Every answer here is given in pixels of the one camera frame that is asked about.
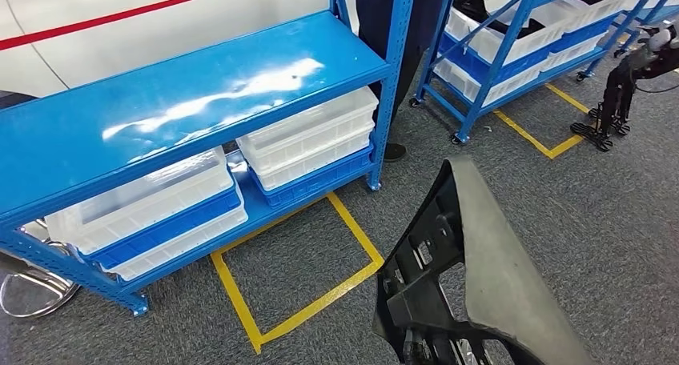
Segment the dark trousers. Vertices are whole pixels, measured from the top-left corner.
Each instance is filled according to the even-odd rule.
[[[370,46],[371,49],[373,49],[377,54],[380,52],[376,49],[376,47],[373,47],[371,43],[365,38],[364,34],[360,31],[359,28],[359,38],[361,38],[368,46]],[[399,72],[399,82],[396,85],[396,96],[394,97],[394,107],[392,109],[392,122],[394,122],[394,118],[396,117],[396,112],[399,109],[399,105],[403,102],[403,100],[406,97],[406,94],[408,94],[408,91],[410,90],[410,84],[412,80],[415,77],[415,74],[417,73],[417,67],[420,65],[420,60],[422,59],[422,54],[424,53],[423,50],[421,50],[418,46],[406,46],[407,49],[412,49],[410,51],[405,51],[403,55],[403,61],[401,62],[401,69]],[[370,85],[370,90],[372,90],[372,93],[380,99],[380,96],[382,94],[382,82],[375,82]],[[374,113],[373,118],[375,122],[377,122],[377,111]]]

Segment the gray carpet floor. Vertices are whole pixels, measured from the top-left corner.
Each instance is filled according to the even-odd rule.
[[[582,84],[554,82],[586,106],[601,98],[613,61]],[[679,83],[679,74],[641,82]],[[609,153],[581,142],[549,160],[494,114],[471,142],[453,146],[458,123],[432,101],[402,106],[392,137],[408,156],[384,167],[384,187],[359,180],[336,191],[386,256],[444,158],[469,154],[596,363],[670,364],[679,358],[679,90],[635,97],[632,133]],[[502,108],[546,147],[570,137],[582,113],[546,88]],[[327,200],[228,251],[231,270],[264,333],[356,273],[368,256]],[[460,276],[442,280],[453,300]],[[142,317],[80,291],[48,317],[0,315],[2,363],[394,364],[371,333],[374,279],[366,280],[257,355],[209,258],[150,285]]]

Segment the stacked storage bin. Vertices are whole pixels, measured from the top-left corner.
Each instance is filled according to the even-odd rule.
[[[237,138],[268,203],[293,201],[368,165],[377,103],[363,87]]]
[[[510,1],[484,0],[484,4],[488,13],[492,14]],[[493,86],[484,106],[534,81],[540,72],[594,50],[615,15],[621,11],[623,3],[624,0],[603,0],[595,5],[582,6],[584,3],[580,0],[557,0],[538,6],[530,18],[544,28],[514,41],[502,68],[492,78]],[[517,3],[510,7],[498,21],[509,25],[518,6]],[[478,22],[452,7],[439,52],[450,49],[478,26]],[[459,46],[446,54],[446,59],[439,62],[434,71],[473,102],[488,77],[503,39],[504,35],[500,32],[481,29],[466,48]]]
[[[246,220],[221,147],[46,217],[52,239],[126,281]]]

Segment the white car body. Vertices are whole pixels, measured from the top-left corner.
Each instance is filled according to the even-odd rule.
[[[0,40],[162,1],[0,0]],[[347,1],[356,23],[355,2]],[[43,97],[327,9],[328,3],[193,0],[0,50],[0,94]]]

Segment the blue plastic tray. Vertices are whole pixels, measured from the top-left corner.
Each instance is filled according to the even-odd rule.
[[[277,187],[272,191],[266,191],[257,178],[257,174],[251,168],[250,176],[257,184],[257,187],[267,203],[272,207],[279,207],[286,203],[302,198],[312,191],[318,190],[320,187],[325,187],[328,183],[334,181],[342,181],[346,177],[354,174],[357,170],[363,169],[370,164],[370,153],[372,152],[372,143],[368,147],[361,149],[353,154],[330,163],[318,170],[314,170],[294,181],[290,181],[281,187]]]
[[[599,34],[605,33],[608,31],[609,26],[611,26],[617,15],[618,13],[601,19],[600,21],[591,23],[587,26],[583,26],[578,30],[565,33],[560,40],[552,44],[549,51],[552,53],[559,53],[560,51],[564,51],[569,47],[573,47],[583,41],[587,41],[590,38],[594,38]]]
[[[441,44],[439,45],[439,52],[442,54],[446,50],[450,49],[457,43],[450,34],[444,33],[441,37]],[[516,61],[509,63],[508,65],[502,66],[500,71],[497,72],[496,77],[493,79],[495,84],[503,82],[522,71],[535,66],[537,63],[547,59],[549,55],[550,45],[543,47],[542,49],[536,50],[531,54],[525,55]],[[469,73],[478,83],[484,83],[488,72],[490,71],[490,63],[486,62],[483,58],[479,57],[478,53],[474,51],[471,47],[467,48],[465,52],[462,46],[446,54],[446,58],[451,62],[455,63],[457,66],[461,67],[464,71]]]
[[[111,269],[238,206],[240,198],[234,180],[234,184],[222,193],[204,199],[176,215],[82,257],[86,261],[100,263],[105,269]]]

